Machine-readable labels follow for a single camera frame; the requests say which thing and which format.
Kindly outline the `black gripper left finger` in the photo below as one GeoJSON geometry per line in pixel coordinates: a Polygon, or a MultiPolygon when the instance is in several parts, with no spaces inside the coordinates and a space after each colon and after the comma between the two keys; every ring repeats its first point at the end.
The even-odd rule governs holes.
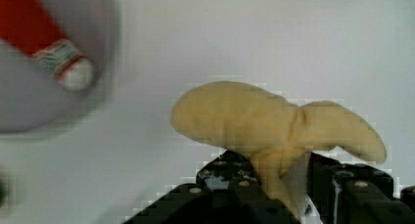
{"type": "Polygon", "coordinates": [[[260,188],[250,162],[227,151],[123,224],[299,224],[260,188]]]}

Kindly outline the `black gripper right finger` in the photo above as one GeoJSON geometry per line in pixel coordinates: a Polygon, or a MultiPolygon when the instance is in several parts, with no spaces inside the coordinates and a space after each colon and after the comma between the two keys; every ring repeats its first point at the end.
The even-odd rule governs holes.
{"type": "Polygon", "coordinates": [[[307,193],[323,224],[415,224],[414,188],[393,196],[393,178],[367,164],[313,154],[307,193]]]}

